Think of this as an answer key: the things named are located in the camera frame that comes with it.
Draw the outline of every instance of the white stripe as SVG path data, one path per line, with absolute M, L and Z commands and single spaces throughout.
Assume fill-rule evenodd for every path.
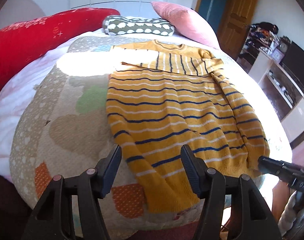
M 242 114 L 238 114 L 235 117 L 240 117 L 240 116 L 245 115 L 245 114 L 255 114 L 255 113 L 253 111 L 249 111 L 249 112 L 245 112 L 245 113 L 242 113 Z
M 133 130 L 129 130 L 129 133 L 142 133 L 142 132 L 156 132 L 156 131 L 160 131 L 163 130 L 169 126 L 174 126 L 177 124 L 185 124 L 186 122 L 175 122 L 175 123 L 168 123 L 166 126 L 164 127 L 160 127 L 160 128 L 156 128 L 156 129 L 150 129 L 150 128 L 146 128 L 146 129 L 142 129 L 142 130 L 137 130 L 137 131 L 133 131 Z
M 122 122 L 122 121 L 115 121 L 115 122 L 113 122 L 112 124 L 110 124 L 110 126 L 113 126 L 113 125 L 115 125 L 115 124 L 117 124 L 117 123 L 120 123 L 120 122 Z
M 210 123 L 210 122 L 215 122 L 214 120 L 208 120 L 206 121 L 205 123 L 202 123 L 202 124 L 189 124 L 188 126 L 189 127 L 202 127 L 204 125 L 206 125 L 207 123 Z
M 172 76 L 172 75 L 167 75 L 167 74 L 162 74 L 162 75 L 151 75 L 150 73 L 142 73 L 142 74 L 124 74 L 124 75 L 119 75 L 119 74 L 116 74 L 116 76 L 118 77 L 122 77 L 122 76 L 142 76 L 142 75 L 148 75 L 148 76 L 151 76 L 151 77 L 163 77 L 163 76 L 168 76 L 168 77 L 172 77 L 172 78 L 185 78 L 185 79 L 192 79 L 192 80 L 198 80 L 200 78 L 210 78 L 212 80 L 211 77 L 199 77 L 199 78 L 192 78 L 190 76 Z
M 149 95 L 140 95 L 138 97 L 134 97 L 134 96 L 124 96 L 124 95 L 119 95 L 119 94 L 114 94 L 114 93 L 107 93 L 108 95 L 113 95 L 113 96 L 118 96 L 118 97 L 123 97 L 123 98 L 142 98 L 142 97 L 147 97 L 147 98 L 163 98 L 164 95 L 166 96 L 176 96 L 178 98 L 181 98 L 181 97 L 188 97 L 188 98 L 208 98 L 208 99 L 214 99 L 216 101 L 223 101 L 224 98 L 220 98 L 220 99 L 216 99 L 215 97 L 209 97 L 207 95 L 201 95 L 199 97 L 194 97 L 194 96 L 190 96 L 190 95 L 177 95 L 177 94 L 171 94 L 171 93 L 165 93 L 164 95 L 162 96 L 149 96 Z
M 219 161 L 222 161 L 222 160 L 225 160 L 225 159 L 228 159 L 228 158 L 231 158 L 231 159 L 235 159 L 236 157 L 240 156 L 240 155 L 247 155 L 248 153 L 238 153 L 238 154 L 235 154 L 235 155 L 225 155 L 224 157 L 222 158 L 212 158 L 212 159 L 208 159 L 208 160 L 204 160 L 205 163 L 210 163 L 210 162 L 219 162 Z
M 222 87 L 223 89 L 225 89 L 225 88 L 231 88 L 231 86 L 226 86 L 226 87 Z
M 239 100 L 241 100 L 241 99 L 244 99 L 244 97 L 236 98 L 236 99 L 233 99 L 233 100 L 231 100 L 231 101 L 229 101 L 229 102 L 232 103 L 232 102 L 235 102 L 235 101 L 239 101 Z
M 132 146 L 135 146 L 135 143 L 132 143 L 132 142 L 126 142 L 124 144 L 121 144 L 120 147 L 123 148 L 125 146 L 129 146 L 129 145 L 132 145 Z
M 189 142 L 193 142 L 193 141 L 199 140 L 199 139 L 204 140 L 204 137 L 200 136 L 200 137 L 196 137 L 196 138 L 189 139 L 189 140 L 187 140 L 187 141 L 185 141 L 185 142 L 175 143 L 175 144 L 172 144 L 172 145 L 170 145 L 170 146 L 168 146 L 168 147 L 165 147 L 165 148 L 162 148 L 162 149 L 157 149 L 157 150 L 153 150 L 153 151 L 150 151 L 150 152 L 143 153 L 142 156 L 147 156 L 147 155 L 150 155 L 150 154 L 153 154 L 153 153 L 157 153 L 157 152 L 163 152 L 163 151 L 169 150 L 169 149 L 171 149 L 171 148 L 174 148 L 174 147 L 176 147 L 176 146 L 182 146 L 182 145 L 184 145 L 184 144 L 187 144 L 187 143 L 189 143 Z
M 122 107 L 120 106 L 107 106 L 107 109 L 108 108 L 119 108 L 121 109 L 124 113 L 126 114 L 148 114 L 148 113 L 161 113 L 163 112 L 165 109 L 175 109 L 175 110 L 178 110 L 178 111 L 189 111 L 189 110 L 192 110 L 192 111 L 197 111 L 197 112 L 202 112 L 206 109 L 209 109 L 209 108 L 214 108 L 216 109 L 215 106 L 208 106 L 206 108 L 203 108 L 203 109 L 197 109 L 197 108 L 185 108 L 185 109 L 181 109 L 181 108 L 177 108 L 175 106 L 166 106 L 165 108 L 161 109 L 161 110 L 157 110 L 157 111 L 154 111 L 154 110 L 146 110 L 146 111 L 135 111 L 135 112 L 132 112 L 132 111 L 126 111 L 124 110 Z M 217 112 L 227 112 L 227 111 L 230 111 L 229 109 L 228 110 L 216 110 Z
M 235 125 L 235 123 L 221 123 L 219 126 L 228 126 L 228 125 Z
M 163 54 L 163 71 L 165 71 L 165 53 Z
M 186 56 L 185 56 L 185 63 L 187 64 L 187 67 L 188 67 L 191 75 L 193 75 L 192 70 L 190 69 L 189 64 L 188 64 L 188 58 Z
M 182 171 L 184 171 L 184 168 L 181 168 L 181 169 L 179 169 L 179 170 L 172 171 L 172 172 L 170 172 L 170 173 L 168 173 L 168 174 L 165 174 L 165 175 L 162 176 L 162 178 L 165 179 L 165 178 L 167 178 L 167 177 L 169 177 L 169 176 L 172 176 L 172 175 L 177 174 L 177 173 L 182 172 Z
M 222 135 L 222 136 L 220 136 L 220 137 L 217 137 L 217 138 L 215 138 L 214 140 L 211 140 L 211 141 L 208 141 L 208 142 L 210 142 L 210 143 L 212 143 L 212 142 L 217 142 L 217 141 L 219 141 L 220 139 L 223 139 L 223 138 L 225 138 L 225 135 Z
M 252 147 L 266 147 L 265 144 L 251 144 L 249 142 L 245 143 L 246 145 L 251 145 Z
M 232 142 L 232 141 L 236 141 L 237 138 L 234 138 L 234 139 L 230 139 L 230 140 L 227 140 L 227 142 Z
M 120 84 L 120 83 L 116 83 L 116 82 L 112 82 L 110 81 L 109 84 L 116 84 L 116 85 L 119 85 L 119 86 L 140 86 L 140 85 L 148 85 L 148 86 L 151 86 L 151 87 L 158 87 L 158 86 L 162 86 L 162 85 L 173 85 L 173 86 L 188 86 L 188 87 L 192 87 L 192 88 L 197 88 L 197 89 L 202 89 L 202 88 L 205 88 L 205 89 L 210 89 L 210 90 L 215 90 L 215 88 L 209 88 L 209 87 L 194 87 L 194 86 L 190 86 L 190 85 L 186 85 L 186 84 L 173 84 L 173 83 L 168 83 L 168 82 L 164 82 L 164 83 L 160 83 L 160 84 L 156 84 L 156 85 L 152 85 L 152 84 L 148 84 L 148 83 L 140 83 L 140 84 Z
M 176 64 L 176 69 L 178 70 L 178 73 L 180 73 L 179 67 L 178 67 L 178 59 L 176 57 L 176 54 L 174 54 L 175 57 L 175 64 Z
M 198 63 L 198 65 L 199 65 L 199 67 L 201 69 L 201 75 L 203 76 L 204 75 L 203 74 L 203 66 L 201 66 L 202 63 L 200 64 L 198 59 L 196 59 L 196 62 Z
M 137 173 L 136 176 L 140 177 L 140 176 L 147 175 L 147 174 L 154 173 L 154 172 L 156 172 L 156 171 L 155 170 L 142 171 L 142 172 Z
M 261 127 L 253 127 L 253 128 L 249 128 L 249 129 L 241 129 L 242 132 L 246 132 L 246 131 L 252 131 L 252 130 L 261 130 L 263 131 L 263 129 Z

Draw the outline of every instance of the bed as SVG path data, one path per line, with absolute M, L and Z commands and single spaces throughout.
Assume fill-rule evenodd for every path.
M 142 41 L 157 39 L 160 42 L 186 44 L 188 46 L 210 50 L 215 57 L 223 60 L 226 76 L 230 80 L 233 80 L 236 87 L 238 87 L 244 93 L 244 97 L 255 109 L 255 113 L 262 123 L 269 143 L 270 157 L 276 160 L 284 160 L 289 163 L 291 162 L 291 147 L 271 103 L 260 87 L 233 59 L 231 59 L 231 57 L 229 57 L 223 51 L 197 43 L 181 36 L 178 33 L 175 33 L 172 37 L 139 33 L 125 34 L 122 35 L 122 37 L 128 38 L 129 43 L 131 42 L 131 39 L 141 39 Z M 28 199 L 27 197 L 25 187 L 22 185 L 22 181 L 25 181 L 25 175 L 16 173 L 18 171 L 12 171 L 16 174 L 14 177 L 11 177 L 10 174 L 9 158 L 17 124 L 23 112 L 31 103 L 36 93 L 36 89 L 44 78 L 50 73 L 56 61 L 65 55 L 68 50 L 69 53 L 96 50 L 98 48 L 96 41 L 100 40 L 100 38 L 109 38 L 108 35 L 104 34 L 103 29 L 99 29 L 95 32 L 84 33 L 70 39 L 56 49 L 47 52 L 44 57 L 35 60 L 23 68 L 23 70 L 14 76 L 0 92 L 0 175 L 15 184 L 22 198 L 31 207 L 33 207 L 36 203 L 36 199 L 32 200 Z M 28 162 L 34 164 L 34 160 L 32 159 L 22 159 L 22 162 L 23 164 Z M 263 185 L 260 189 L 270 208 L 272 205 L 271 190 L 277 182 L 278 178 L 265 175 Z

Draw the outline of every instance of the wooden door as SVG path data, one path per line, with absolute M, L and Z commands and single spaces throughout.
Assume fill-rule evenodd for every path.
M 218 40 L 221 49 L 235 60 L 243 46 L 256 3 L 257 0 L 227 0 L 218 30 Z

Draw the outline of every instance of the shelf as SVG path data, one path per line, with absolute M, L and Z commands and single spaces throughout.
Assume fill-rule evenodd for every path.
M 255 57 L 255 56 L 253 56 L 247 49 L 242 49 L 243 51 L 245 51 L 247 54 L 250 54 L 250 56 L 252 56 L 253 58 L 257 58 L 257 57 Z
M 283 97 L 283 99 L 286 101 L 286 103 L 288 104 L 288 106 L 292 109 L 293 105 L 291 104 L 291 102 L 287 99 L 287 97 L 284 95 L 283 91 L 281 90 L 281 88 L 275 83 L 275 81 L 273 80 L 273 78 L 269 75 L 266 74 L 266 76 L 268 77 L 268 79 L 271 81 L 271 83 L 275 86 L 275 88 L 277 89 L 277 91 L 281 94 L 281 96 Z
M 267 45 L 266 43 L 264 43 L 264 42 L 261 41 L 260 39 L 256 38 L 256 37 L 253 36 L 252 34 L 250 34 L 250 35 L 251 35 L 251 37 L 252 37 L 254 40 L 258 41 L 258 42 L 261 43 L 263 46 L 265 46 L 265 47 L 267 47 L 267 48 L 270 47 L 270 45 Z

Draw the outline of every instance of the red pillow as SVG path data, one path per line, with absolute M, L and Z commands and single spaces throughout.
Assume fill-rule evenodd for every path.
M 115 9 L 81 8 L 12 24 L 0 30 L 0 91 L 21 69 L 67 40 L 102 27 Z

